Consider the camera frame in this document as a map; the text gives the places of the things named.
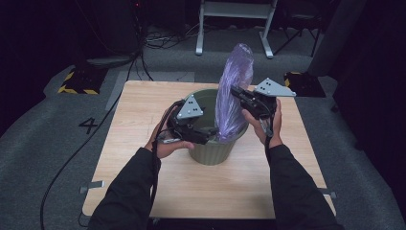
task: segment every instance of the hand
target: hand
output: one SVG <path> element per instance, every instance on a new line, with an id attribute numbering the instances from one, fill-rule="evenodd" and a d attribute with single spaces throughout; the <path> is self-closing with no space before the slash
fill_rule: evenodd
<path id="1" fill-rule="evenodd" d="M 251 115 L 251 113 L 246 109 L 242 109 L 242 115 L 244 115 L 245 120 L 254 127 L 254 131 L 259 137 L 259 140 L 265 145 L 266 134 L 263 131 L 259 120 L 256 120 Z M 273 124 L 274 136 L 272 137 L 271 142 L 269 143 L 269 148 L 273 148 L 275 146 L 283 144 L 281 139 L 281 127 L 282 127 L 281 101 L 277 99 L 277 109 L 275 111 Z"/>
<path id="2" fill-rule="evenodd" d="M 162 130 L 167 129 L 167 120 L 168 119 L 166 119 L 165 121 L 162 121 L 167 112 L 168 112 L 168 110 L 166 110 L 164 115 L 162 116 L 161 122 L 158 125 L 156 125 L 155 129 L 152 132 L 152 135 L 149 138 L 149 141 L 144 146 L 144 148 L 152 151 L 152 143 L 155 141 L 156 134 L 158 133 L 158 128 L 162 122 L 164 122 L 164 125 L 162 126 Z M 171 155 L 175 150 L 179 150 L 179 149 L 192 150 L 192 149 L 194 149 L 194 144 L 192 142 L 187 142 L 187 141 L 178 141 L 178 142 L 173 142 L 173 143 L 168 143 L 168 144 L 158 142 L 157 149 L 158 150 L 157 150 L 156 154 L 157 154 L 158 158 L 162 159 L 162 158 L 165 158 L 165 157 Z"/>

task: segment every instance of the plastic bag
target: plastic bag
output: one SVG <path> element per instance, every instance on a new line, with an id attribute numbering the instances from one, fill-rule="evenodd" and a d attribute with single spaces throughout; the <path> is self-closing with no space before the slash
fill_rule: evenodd
<path id="1" fill-rule="evenodd" d="M 217 141 L 220 143 L 234 141 L 247 125 L 239 99 L 231 94 L 230 89 L 232 85 L 248 88 L 253 79 L 253 64 L 251 48 L 242 43 L 234 47 L 227 59 L 215 104 L 215 126 L 218 127 Z"/>

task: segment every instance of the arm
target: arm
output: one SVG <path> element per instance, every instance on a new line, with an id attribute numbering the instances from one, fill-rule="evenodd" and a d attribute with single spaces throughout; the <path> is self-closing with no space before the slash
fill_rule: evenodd
<path id="1" fill-rule="evenodd" d="M 88 229 L 147 229 L 153 182 L 152 152 L 139 148 L 113 180 Z"/>
<path id="2" fill-rule="evenodd" d="M 272 198 L 279 229 L 344 229 L 312 177 L 289 148 L 270 149 Z"/>

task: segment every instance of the person's left hand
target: person's left hand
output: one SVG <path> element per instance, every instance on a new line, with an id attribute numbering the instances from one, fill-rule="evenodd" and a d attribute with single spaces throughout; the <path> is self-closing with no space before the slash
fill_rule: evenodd
<path id="1" fill-rule="evenodd" d="M 168 110 L 165 111 L 164 115 L 162 116 L 162 119 L 164 119 L 164 116 L 167 113 L 167 111 Z M 161 119 L 161 122 L 164 123 L 164 125 L 162 126 L 162 130 L 165 130 L 165 129 L 167 129 L 167 120 L 168 119 L 166 119 L 165 121 L 162 121 L 162 119 Z M 156 125 L 155 129 L 152 132 L 152 135 L 149 138 L 149 141 L 144 146 L 144 148 L 146 148 L 147 150 L 152 151 L 152 142 L 155 141 L 155 136 L 158 132 L 158 128 L 159 128 L 161 122 L 158 123 L 158 125 Z M 168 144 L 158 142 L 157 149 L 158 150 L 157 150 L 156 154 L 157 154 L 158 158 L 162 159 L 162 158 L 165 158 L 165 157 L 171 155 L 175 150 L 179 150 L 179 149 L 193 150 L 194 144 L 192 142 L 187 142 L 187 141 L 178 141 L 178 142 L 173 142 L 173 143 L 168 143 Z"/>

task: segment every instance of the triangular metal plate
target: triangular metal plate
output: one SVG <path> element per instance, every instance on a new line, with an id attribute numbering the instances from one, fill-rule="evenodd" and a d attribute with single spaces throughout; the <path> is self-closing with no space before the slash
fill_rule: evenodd
<path id="1" fill-rule="evenodd" d="M 203 110 L 200 108 L 194 95 L 190 95 L 176 116 L 178 119 L 200 117 L 203 116 Z"/>
<path id="2" fill-rule="evenodd" d="M 254 91 L 268 97 L 296 97 L 295 92 L 270 79 L 263 80 Z"/>

